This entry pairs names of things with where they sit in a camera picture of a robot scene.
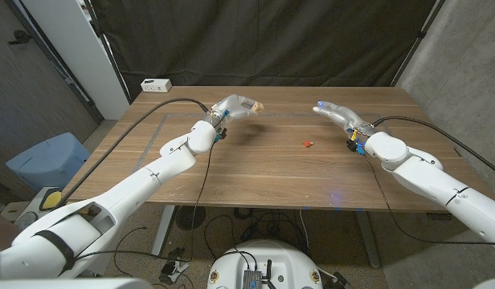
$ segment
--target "concrete wall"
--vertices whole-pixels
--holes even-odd
[[[447,0],[396,86],[495,165],[495,0]],[[495,193],[495,172],[457,150]]]

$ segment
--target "wooden table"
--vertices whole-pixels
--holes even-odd
[[[174,87],[168,93],[142,92],[66,187],[84,172],[139,116],[155,104],[190,97],[207,107],[231,94],[264,104],[260,116],[227,126],[227,137],[211,155],[207,183],[198,200],[208,154],[196,156],[196,165],[166,182],[149,201],[167,205],[154,241],[159,254],[170,228],[173,205],[267,207],[287,209],[353,210],[362,232],[369,263],[379,267],[379,256],[367,211],[387,210],[364,157],[346,147],[347,135],[312,107],[318,100],[346,106],[372,122],[382,116],[409,116],[430,121],[400,88],[290,88],[290,87]],[[132,172],[160,157],[169,140],[190,131],[203,112],[196,104],[168,104],[140,123],[72,195],[84,200],[103,193]],[[452,145],[430,128],[399,120],[378,127],[409,146],[438,157],[444,170],[495,199]],[[303,142],[314,145],[306,148]],[[379,161],[372,159],[389,204],[395,211],[435,212],[442,207],[403,188]]]

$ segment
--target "table leg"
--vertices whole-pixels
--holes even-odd
[[[363,246],[366,248],[367,258],[369,259],[369,266],[374,269],[380,268],[381,263],[379,261],[378,249],[376,248],[376,242],[374,241],[373,230],[370,227],[369,214],[367,212],[354,212],[354,216],[357,219],[358,227],[362,233]]]
[[[160,225],[158,225],[157,237],[154,239],[153,249],[151,254],[158,255],[162,252],[162,246],[166,241],[167,234],[169,233],[170,220],[173,218],[174,206],[165,206],[160,219]]]

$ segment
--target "white power strip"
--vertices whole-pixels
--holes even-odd
[[[144,79],[141,86],[144,92],[168,92],[172,84],[169,79]]]

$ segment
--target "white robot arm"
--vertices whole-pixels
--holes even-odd
[[[162,157],[139,169],[109,191],[60,207],[27,227],[0,253],[0,279],[74,278],[96,258],[139,206],[166,181],[191,168],[194,156],[224,137],[227,122],[257,115],[260,103],[228,96],[184,136],[162,147]]]
[[[367,153],[377,157],[383,169],[405,188],[445,207],[485,241],[495,242],[495,201],[445,173],[434,156],[377,132],[348,108],[319,101],[313,110],[328,116],[350,140],[358,140],[352,145],[364,145],[365,141]]]

